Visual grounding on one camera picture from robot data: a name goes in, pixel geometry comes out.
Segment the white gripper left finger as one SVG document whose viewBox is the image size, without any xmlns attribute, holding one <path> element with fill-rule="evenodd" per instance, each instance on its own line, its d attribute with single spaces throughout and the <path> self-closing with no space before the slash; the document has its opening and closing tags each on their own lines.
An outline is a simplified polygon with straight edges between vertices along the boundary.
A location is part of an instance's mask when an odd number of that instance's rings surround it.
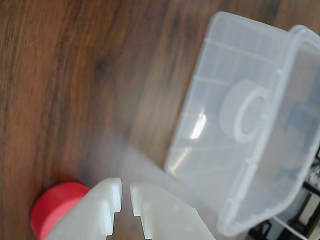
<svg viewBox="0 0 320 240">
<path fill-rule="evenodd" d="M 122 209 L 122 181 L 109 177 L 95 185 L 53 227 L 47 240 L 105 240 Z"/>
</svg>

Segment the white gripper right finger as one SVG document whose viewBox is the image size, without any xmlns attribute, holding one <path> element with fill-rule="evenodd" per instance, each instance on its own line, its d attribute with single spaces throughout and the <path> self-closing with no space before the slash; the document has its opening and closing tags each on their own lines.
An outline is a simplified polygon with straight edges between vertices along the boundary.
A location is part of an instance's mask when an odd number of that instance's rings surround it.
<svg viewBox="0 0 320 240">
<path fill-rule="evenodd" d="M 215 239 L 195 208 L 156 185 L 132 183 L 130 198 L 146 240 Z"/>
</svg>

